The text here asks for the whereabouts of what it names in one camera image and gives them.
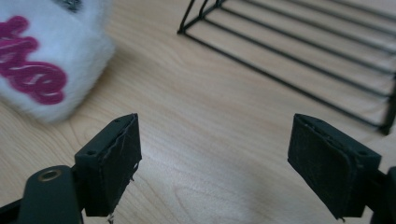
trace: screw hole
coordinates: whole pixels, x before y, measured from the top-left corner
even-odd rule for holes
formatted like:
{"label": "screw hole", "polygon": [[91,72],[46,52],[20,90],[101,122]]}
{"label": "screw hole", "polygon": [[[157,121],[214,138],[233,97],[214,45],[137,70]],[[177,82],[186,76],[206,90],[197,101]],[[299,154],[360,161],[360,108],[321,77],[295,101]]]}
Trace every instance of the screw hole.
{"label": "screw hole", "polygon": [[358,154],[361,156],[367,156],[368,153],[366,151],[358,151]]}
{"label": "screw hole", "polygon": [[89,155],[89,156],[94,155],[94,154],[96,154],[96,152],[93,151],[93,150],[89,150],[89,151],[87,152],[87,155]]}

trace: white plush toy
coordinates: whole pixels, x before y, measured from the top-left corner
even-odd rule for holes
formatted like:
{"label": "white plush toy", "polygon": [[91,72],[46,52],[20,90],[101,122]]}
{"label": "white plush toy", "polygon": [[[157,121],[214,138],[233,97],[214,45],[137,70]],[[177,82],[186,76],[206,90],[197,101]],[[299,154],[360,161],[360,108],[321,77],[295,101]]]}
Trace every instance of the white plush toy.
{"label": "white plush toy", "polygon": [[66,119],[114,53],[110,0],[0,0],[0,94],[43,121]]}

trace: light wooden surface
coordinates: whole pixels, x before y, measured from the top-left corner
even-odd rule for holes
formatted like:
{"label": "light wooden surface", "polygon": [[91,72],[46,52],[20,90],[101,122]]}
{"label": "light wooden surface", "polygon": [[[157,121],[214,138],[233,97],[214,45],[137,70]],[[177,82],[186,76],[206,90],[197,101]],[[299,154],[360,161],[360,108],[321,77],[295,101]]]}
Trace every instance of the light wooden surface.
{"label": "light wooden surface", "polygon": [[[177,35],[189,2],[116,0],[107,30],[117,52],[70,119],[43,124],[0,103],[0,205],[19,199],[26,179],[36,171],[52,165],[73,165],[74,154],[82,146],[111,120],[129,113],[139,115],[143,160],[135,182],[128,186],[116,209],[115,223],[342,223],[332,217],[287,163],[295,113],[324,119],[383,155],[380,167],[383,172],[396,165],[396,132],[379,135]],[[307,14],[275,0],[266,2],[317,21],[326,20],[340,29],[352,29],[348,24]],[[393,0],[355,2],[375,4],[373,7],[388,12],[396,9]],[[317,4],[327,6],[324,1]],[[229,0],[226,6],[289,27],[293,32],[363,59],[396,65],[383,53],[315,32],[237,1]],[[347,13],[396,30],[396,23],[371,20],[358,12]],[[209,18],[234,25],[278,48],[380,90],[389,89],[388,80],[374,78],[372,72],[302,47],[286,37],[245,25],[221,12],[214,12]],[[391,45],[394,40],[361,28],[354,31],[378,43]],[[203,23],[192,28],[191,33],[369,118],[381,118],[382,103],[373,103],[373,98],[361,97],[361,93],[309,69]],[[346,221],[368,223],[370,216],[366,209],[364,218]],[[96,217],[85,221],[106,223],[105,218]]]}

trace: black metal rack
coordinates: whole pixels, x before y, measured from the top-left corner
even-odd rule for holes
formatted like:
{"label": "black metal rack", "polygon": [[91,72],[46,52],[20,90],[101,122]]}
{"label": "black metal rack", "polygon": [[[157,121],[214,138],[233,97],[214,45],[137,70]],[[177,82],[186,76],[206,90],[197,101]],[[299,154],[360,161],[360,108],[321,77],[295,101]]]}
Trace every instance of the black metal rack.
{"label": "black metal rack", "polygon": [[[273,14],[282,16],[283,18],[287,18],[289,20],[297,21],[305,26],[309,26],[310,28],[314,30],[320,30],[321,32],[328,33],[329,35],[336,35],[340,38],[344,38],[347,41],[352,41],[358,45],[364,46],[369,49],[374,49],[376,51],[383,52],[387,54],[387,56],[391,57],[392,55],[396,55],[396,49],[389,48],[385,45],[378,44],[372,40],[368,40],[367,38],[363,38],[359,35],[354,35],[349,31],[341,31],[339,29],[334,29],[331,26],[328,26],[326,24],[314,21],[314,20],[309,20],[307,17],[300,17],[295,14],[289,13],[287,10],[282,10],[279,9],[278,7],[272,7],[270,4],[265,3],[264,1],[260,0],[235,0],[240,3],[250,5],[251,7],[255,7],[257,9],[263,10],[265,12],[271,12]],[[236,63],[240,63],[244,65],[245,67],[265,76],[269,77],[272,80],[276,81],[279,84],[282,84],[283,86],[288,87],[289,89],[292,89],[293,91],[296,91],[318,103],[321,103],[323,105],[326,105],[327,107],[344,114],[356,121],[359,121],[363,124],[366,124],[368,126],[371,126],[373,128],[376,128],[383,134],[389,134],[390,128],[393,124],[393,121],[396,116],[396,81],[395,81],[395,71],[393,68],[380,65],[377,63],[372,63],[368,62],[367,60],[363,60],[359,57],[353,56],[351,54],[345,53],[343,51],[327,47],[326,45],[320,44],[319,42],[312,41],[309,38],[306,38],[304,35],[297,35],[293,32],[289,32],[285,29],[282,29],[281,27],[278,27],[276,25],[272,25],[270,23],[267,23],[263,20],[257,20],[253,18],[250,15],[246,15],[243,13],[238,12],[237,10],[231,9],[230,7],[225,6],[224,4],[226,0],[216,0],[213,5],[208,6],[208,0],[204,0],[202,4],[200,5],[200,9],[198,12],[198,15],[195,16],[193,19],[190,21],[187,21],[187,18],[191,14],[191,9],[194,7],[195,0],[191,0],[190,4],[186,10],[186,13],[184,14],[183,20],[180,24],[178,34],[184,35],[188,37],[189,39],[194,40],[195,42],[198,42],[199,44],[208,47],[210,49],[213,49],[215,52],[220,53],[223,56],[226,56],[227,58],[235,61]],[[340,13],[336,10],[333,9],[328,9],[325,7],[320,7],[314,4],[310,4],[308,2],[303,2],[303,1],[295,1],[295,0],[281,0],[281,2],[285,2],[288,4],[295,5],[297,7],[303,7],[304,9],[314,11],[316,13],[321,13],[329,17],[336,18],[337,20],[340,21],[345,21],[348,22],[354,26],[364,28],[371,30],[372,32],[380,33],[382,35],[388,35],[390,37],[395,37],[396,36],[396,31],[393,31],[389,28],[385,28],[383,26],[377,26],[375,24],[361,21],[358,19],[353,18],[350,15],[346,15],[344,13]],[[368,7],[363,7],[357,4],[349,3],[348,1],[344,0],[330,0],[333,4],[337,5],[338,7],[344,7],[344,8],[353,8],[354,10],[358,10],[361,13],[366,13],[368,15],[374,15],[378,18],[381,18],[382,20],[387,20],[391,22],[395,22],[396,25],[396,16],[387,14],[385,12],[380,12]],[[207,16],[209,13],[213,12],[214,10],[220,10],[224,13],[227,13],[237,19],[240,19],[242,21],[250,22],[256,26],[261,27],[262,29],[269,30],[273,33],[276,33],[278,35],[283,35],[286,36],[287,38],[291,38],[303,45],[307,45],[311,47],[312,49],[319,50],[321,52],[324,52],[326,54],[338,57],[346,62],[349,63],[354,63],[358,66],[363,67],[364,69],[367,69],[369,71],[375,72],[376,75],[378,76],[387,76],[389,80],[391,80],[391,90],[389,92],[385,92],[383,90],[377,90],[374,89],[368,85],[362,84],[361,82],[355,81],[353,79],[350,79],[346,76],[343,76],[342,74],[339,74],[337,72],[334,72],[330,69],[324,68],[322,66],[316,65],[315,63],[310,62],[309,60],[306,60],[302,57],[296,56],[290,52],[287,52],[283,49],[279,49],[276,47],[271,46],[270,44],[266,43],[265,41],[257,40],[248,34],[244,34],[242,32],[239,32],[235,30],[232,27],[229,26],[224,26],[221,23],[217,22],[216,20],[209,19]],[[214,27],[218,30],[221,30],[222,32],[235,36],[241,40],[247,41],[250,44],[253,44],[254,46],[265,49],[267,51],[270,51],[280,57],[283,57],[287,60],[290,60],[291,62],[297,63],[300,66],[303,66],[305,68],[308,68],[312,71],[315,71],[325,77],[331,78],[332,80],[336,80],[338,82],[341,82],[345,85],[348,85],[350,88],[356,89],[358,91],[362,91],[368,94],[371,94],[375,97],[375,99],[378,99],[379,101],[383,101],[387,104],[387,109],[384,115],[384,118],[380,122],[375,122],[370,119],[367,119],[366,117],[352,112],[351,110],[344,108],[343,106],[334,104],[327,100],[326,98],[323,98],[319,96],[318,94],[313,93],[312,91],[309,91],[305,88],[301,88],[298,85],[293,84],[292,82],[289,82],[286,78],[280,77],[273,72],[266,71],[259,66],[257,66],[254,63],[251,63],[250,61],[239,57],[235,54],[232,54],[231,52],[218,48],[212,44],[210,44],[208,41],[205,41],[204,39],[198,37],[197,35],[193,35],[190,32],[190,28],[197,24],[198,22],[204,22],[205,24]]]}

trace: wooden table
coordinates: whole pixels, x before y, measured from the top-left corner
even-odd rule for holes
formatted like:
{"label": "wooden table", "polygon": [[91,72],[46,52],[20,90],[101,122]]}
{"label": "wooden table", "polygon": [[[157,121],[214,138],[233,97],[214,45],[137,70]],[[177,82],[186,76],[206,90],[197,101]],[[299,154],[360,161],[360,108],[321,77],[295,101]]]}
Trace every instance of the wooden table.
{"label": "wooden table", "polygon": [[[143,160],[135,182],[120,200],[115,223],[341,223],[287,162],[295,113],[324,119],[377,151],[383,156],[381,171],[396,164],[396,132],[380,135],[177,35],[189,2],[115,1],[107,31],[117,51],[70,119],[44,124],[0,103],[0,205],[19,199],[26,179],[36,171],[52,165],[73,165],[74,154],[82,146],[111,120],[129,113],[139,115]],[[393,0],[355,2],[367,6],[375,2],[373,7],[388,12],[396,8]],[[229,4],[238,7],[240,3],[230,0]],[[245,10],[257,13],[255,8]],[[216,20],[219,16],[211,15]],[[268,21],[283,22],[273,15],[263,16]],[[231,22],[246,29],[240,21]],[[367,60],[393,68],[396,65],[383,59],[384,54],[309,28],[296,25],[290,29]],[[313,72],[300,65],[232,38],[225,40],[223,34],[212,33],[200,24],[191,31],[231,46],[269,71],[357,108],[363,115],[379,116],[378,104],[357,100],[357,94],[349,94],[344,87],[335,89],[322,77],[312,78]],[[318,56],[316,51],[279,35],[262,34],[255,28],[251,32],[336,71],[365,71],[330,56]],[[392,38],[371,34],[361,35],[395,43]],[[374,85],[384,90],[388,87],[387,83]],[[366,209],[363,219],[348,218],[347,223],[368,223],[370,216]],[[85,220],[106,223],[105,218]]]}

